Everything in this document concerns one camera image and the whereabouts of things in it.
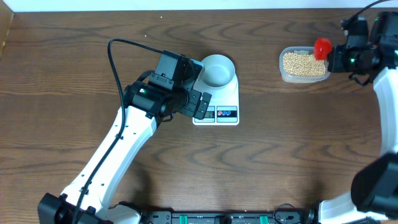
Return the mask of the red plastic measuring scoop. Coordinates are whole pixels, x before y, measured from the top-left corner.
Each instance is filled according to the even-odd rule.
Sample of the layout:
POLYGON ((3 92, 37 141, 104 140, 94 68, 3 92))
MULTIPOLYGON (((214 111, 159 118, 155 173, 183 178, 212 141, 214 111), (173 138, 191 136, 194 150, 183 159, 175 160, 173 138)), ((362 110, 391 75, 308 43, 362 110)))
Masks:
POLYGON ((314 45, 313 54, 316 60, 326 60, 332 51, 332 44, 326 38, 318 38, 314 45))

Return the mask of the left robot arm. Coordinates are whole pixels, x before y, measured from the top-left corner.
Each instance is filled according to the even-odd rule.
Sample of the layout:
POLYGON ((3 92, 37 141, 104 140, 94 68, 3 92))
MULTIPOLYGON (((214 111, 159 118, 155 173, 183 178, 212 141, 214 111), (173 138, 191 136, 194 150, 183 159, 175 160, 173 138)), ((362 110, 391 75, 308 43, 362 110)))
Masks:
POLYGON ((130 205, 110 205, 131 162, 161 122, 175 113, 205 116, 211 95, 194 90, 202 62, 163 51, 155 70, 144 72, 123 91, 112 128, 90 161, 60 196, 44 195, 37 207, 40 223, 139 223, 130 205))

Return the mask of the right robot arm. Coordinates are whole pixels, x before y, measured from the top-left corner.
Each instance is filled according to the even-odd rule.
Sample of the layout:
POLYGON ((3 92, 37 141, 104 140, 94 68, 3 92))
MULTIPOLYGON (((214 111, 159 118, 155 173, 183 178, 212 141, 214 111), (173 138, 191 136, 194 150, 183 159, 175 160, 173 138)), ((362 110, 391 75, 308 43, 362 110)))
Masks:
POLYGON ((377 14, 370 29, 358 14, 341 22, 346 42, 315 44, 315 58, 326 60, 330 73, 349 73, 349 79, 368 78, 379 104, 380 156, 359 171, 349 192, 320 202, 318 223, 379 223, 397 219, 397 13, 377 14))

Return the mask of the white digital kitchen scale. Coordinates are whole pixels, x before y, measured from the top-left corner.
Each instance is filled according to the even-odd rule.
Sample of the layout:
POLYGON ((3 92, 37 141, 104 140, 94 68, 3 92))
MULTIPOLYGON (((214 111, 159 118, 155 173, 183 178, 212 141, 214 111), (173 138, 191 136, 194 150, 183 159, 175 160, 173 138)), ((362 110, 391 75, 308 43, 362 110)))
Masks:
POLYGON ((235 75, 225 86, 214 88, 206 85, 203 80, 197 81, 194 89, 212 95, 209 107, 203 119, 193 118, 197 126, 236 126, 239 124, 239 86, 235 75))

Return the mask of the grey round bowl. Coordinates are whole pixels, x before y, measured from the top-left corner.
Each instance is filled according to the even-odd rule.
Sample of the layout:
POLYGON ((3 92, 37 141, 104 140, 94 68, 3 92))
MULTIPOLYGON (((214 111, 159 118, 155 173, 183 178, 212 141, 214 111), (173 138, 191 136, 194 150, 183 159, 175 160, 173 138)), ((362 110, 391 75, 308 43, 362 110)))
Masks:
POLYGON ((203 82, 214 88, 228 85, 236 75, 233 62, 220 54, 209 55, 201 61, 205 66, 203 82))

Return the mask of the clear plastic container of beans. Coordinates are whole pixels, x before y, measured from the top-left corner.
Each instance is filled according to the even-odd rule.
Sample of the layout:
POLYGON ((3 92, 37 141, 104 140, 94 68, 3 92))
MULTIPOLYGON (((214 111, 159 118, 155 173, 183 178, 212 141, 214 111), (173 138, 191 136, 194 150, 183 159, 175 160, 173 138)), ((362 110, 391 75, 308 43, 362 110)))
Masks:
POLYGON ((314 47, 287 47, 279 56, 279 69, 283 81, 309 84, 326 80, 330 76, 326 60, 316 60, 314 47))

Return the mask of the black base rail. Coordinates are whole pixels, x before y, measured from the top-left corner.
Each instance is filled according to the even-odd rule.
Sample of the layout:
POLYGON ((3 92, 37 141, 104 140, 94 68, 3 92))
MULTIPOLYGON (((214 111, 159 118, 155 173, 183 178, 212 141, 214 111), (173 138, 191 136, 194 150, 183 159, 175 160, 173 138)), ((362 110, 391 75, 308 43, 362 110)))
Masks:
POLYGON ((311 224, 318 223, 312 211, 282 209, 269 212, 144 212, 139 224, 311 224))

